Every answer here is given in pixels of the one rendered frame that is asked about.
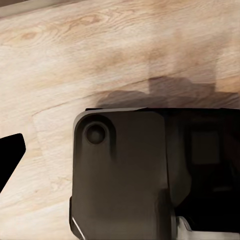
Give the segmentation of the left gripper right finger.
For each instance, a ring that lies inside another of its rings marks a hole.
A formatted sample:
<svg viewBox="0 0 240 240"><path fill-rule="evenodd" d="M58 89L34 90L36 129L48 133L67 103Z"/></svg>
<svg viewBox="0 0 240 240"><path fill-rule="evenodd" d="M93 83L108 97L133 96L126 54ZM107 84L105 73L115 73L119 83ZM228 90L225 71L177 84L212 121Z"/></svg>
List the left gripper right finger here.
<svg viewBox="0 0 240 240"><path fill-rule="evenodd" d="M235 133L228 133L224 151L240 173L240 135Z"/></svg>

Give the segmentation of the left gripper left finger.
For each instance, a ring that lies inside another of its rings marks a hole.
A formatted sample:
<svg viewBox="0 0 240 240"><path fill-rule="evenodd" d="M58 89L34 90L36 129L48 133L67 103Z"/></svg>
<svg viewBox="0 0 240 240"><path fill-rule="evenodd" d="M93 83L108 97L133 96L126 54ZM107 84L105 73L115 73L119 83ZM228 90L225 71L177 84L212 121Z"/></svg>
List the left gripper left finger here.
<svg viewBox="0 0 240 240"><path fill-rule="evenodd" d="M0 193L26 152L21 133L0 138Z"/></svg>

